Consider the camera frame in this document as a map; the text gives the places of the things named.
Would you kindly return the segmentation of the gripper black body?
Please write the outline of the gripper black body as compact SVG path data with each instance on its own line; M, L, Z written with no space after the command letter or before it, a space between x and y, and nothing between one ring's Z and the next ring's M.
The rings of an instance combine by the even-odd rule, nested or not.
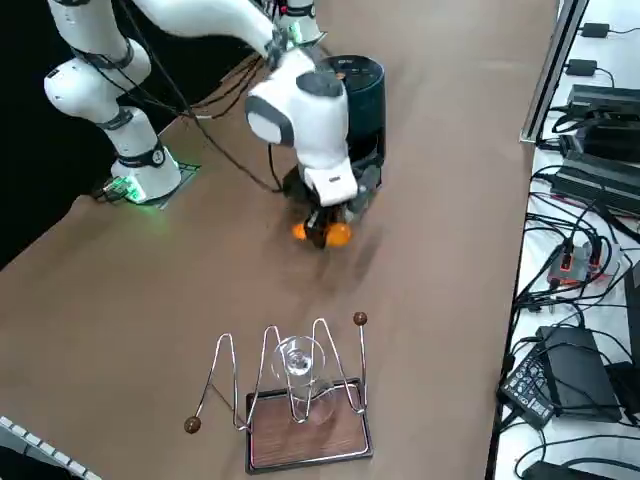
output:
M299 205L309 205L309 191L300 176L299 169L293 167L282 180L282 193L290 201Z

